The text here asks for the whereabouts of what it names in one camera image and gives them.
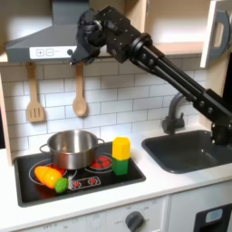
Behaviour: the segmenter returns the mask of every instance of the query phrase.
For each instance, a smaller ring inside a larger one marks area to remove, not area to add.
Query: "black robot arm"
[[[232,112],[212,90],[204,89],[182,72],[152,45],[149,34],[142,34],[123,14],[108,6],[98,13],[85,13],[78,23],[77,49],[71,64],[91,63],[106,45],[118,62],[130,59],[144,71],[155,74],[186,96],[193,107],[212,121],[212,142],[232,143]]]

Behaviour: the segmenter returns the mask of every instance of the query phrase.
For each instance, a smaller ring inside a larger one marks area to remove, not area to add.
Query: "subway tile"
[[[149,110],[148,120],[164,119],[169,114],[169,108],[160,108]]]
[[[41,152],[39,149],[42,145],[47,144],[47,141],[53,134],[43,134],[43,135],[35,135],[29,137],[29,148],[31,152]],[[43,148],[44,151],[49,151],[48,147]]]
[[[83,127],[83,119],[65,119],[65,120],[54,120],[47,122],[48,133],[68,130],[78,130]]]
[[[72,105],[65,106],[65,114],[66,114],[67,119],[77,117],[73,111]],[[91,116],[91,115],[98,115],[98,114],[100,114],[100,104],[99,103],[88,103],[86,115]]]
[[[154,131],[160,129],[160,120],[139,121],[132,123],[132,132]]]
[[[65,79],[64,80],[65,91],[66,92],[76,92],[76,80]],[[101,88],[101,77],[85,77],[83,79],[83,89],[84,90],[99,90]]]
[[[47,132],[46,122],[26,123],[8,126],[9,137],[21,138],[36,134],[45,134]]]
[[[102,76],[101,88],[120,88],[134,86],[134,75]]]
[[[45,65],[44,79],[72,78],[75,76],[75,69],[69,64]]]
[[[101,127],[116,124],[116,113],[90,116],[84,119],[84,128]]]
[[[199,123],[199,118],[200,118],[199,114],[197,114],[197,115],[189,115],[187,124],[188,125],[197,124],[197,123]]]
[[[26,123],[25,111],[9,111],[6,113],[8,125]]]
[[[61,120],[65,118],[64,106],[45,108],[46,119],[49,120]]]
[[[181,69],[182,59],[169,59],[175,66]]]
[[[29,148],[28,139],[27,139],[27,137],[11,139],[10,146],[11,146],[11,151],[27,150]]]
[[[163,84],[164,80],[150,73],[135,74],[135,86]]]
[[[24,86],[22,82],[3,82],[4,96],[22,96],[24,95]]]
[[[200,58],[186,58],[182,60],[182,70],[200,69]]]
[[[133,110],[146,110],[162,107],[163,97],[135,99]]]
[[[163,98],[163,107],[169,107],[170,102],[174,98],[175,95],[170,95],[170,96],[165,96]],[[186,98],[183,98],[182,100],[179,101],[179,105],[189,105],[189,101],[186,100]]]
[[[104,140],[114,140],[115,137],[131,133],[131,123],[101,127],[101,138]]]
[[[85,128],[84,131],[88,131],[88,132],[96,135],[98,138],[100,138],[100,127]]]
[[[62,92],[46,94],[46,107],[71,105],[76,97],[75,92]]]
[[[149,86],[131,87],[119,89],[118,99],[137,99],[149,97]]]
[[[119,66],[120,74],[145,73],[144,70],[131,62],[119,63]]]
[[[3,82],[18,82],[27,81],[28,74],[24,66],[8,66],[0,67],[0,73]],[[36,66],[36,79],[40,80],[44,78],[43,66]]]
[[[208,71],[207,70],[196,70],[194,80],[197,82],[203,82],[207,80]]]
[[[176,93],[178,93],[178,91],[170,84],[150,86],[150,97],[172,95]]]
[[[85,100],[88,103],[92,102],[109,102],[117,100],[117,90],[96,90],[96,91],[85,91]]]
[[[118,63],[92,63],[84,66],[84,76],[103,76],[118,74]]]
[[[182,112],[184,115],[198,114],[198,111],[193,108],[192,105],[180,105],[177,108],[177,117],[179,117]]]
[[[147,111],[119,112],[117,114],[117,124],[145,121],[147,120]]]
[[[44,95],[38,95],[38,101],[45,106]],[[5,109],[7,111],[25,110],[29,102],[29,96],[7,97],[5,98]]]
[[[47,123],[46,121],[36,122],[36,123],[27,123],[27,135],[38,135],[47,133]]]
[[[133,100],[107,101],[101,103],[101,113],[132,111]]]
[[[194,78],[195,71],[185,71],[185,74],[191,77],[192,79]]]
[[[37,82],[38,93],[63,92],[63,80],[42,80]],[[29,82],[24,82],[24,95],[29,95]]]

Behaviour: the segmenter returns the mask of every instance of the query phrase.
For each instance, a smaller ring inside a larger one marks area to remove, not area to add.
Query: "wooden spoon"
[[[83,64],[76,66],[76,98],[72,105],[76,116],[84,116],[87,111],[86,101],[83,98]]]

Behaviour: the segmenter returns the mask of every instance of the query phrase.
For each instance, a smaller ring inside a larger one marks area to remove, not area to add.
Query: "black sink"
[[[232,148],[213,145],[205,130],[146,139],[142,147],[164,170],[177,174],[232,162]]]

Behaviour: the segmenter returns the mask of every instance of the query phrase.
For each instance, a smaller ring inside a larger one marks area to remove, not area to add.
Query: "control panel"
[[[30,47],[32,60],[70,58],[76,46]]]
[[[166,219],[166,198],[155,198],[112,208],[81,217],[73,217],[24,232],[162,232]]]

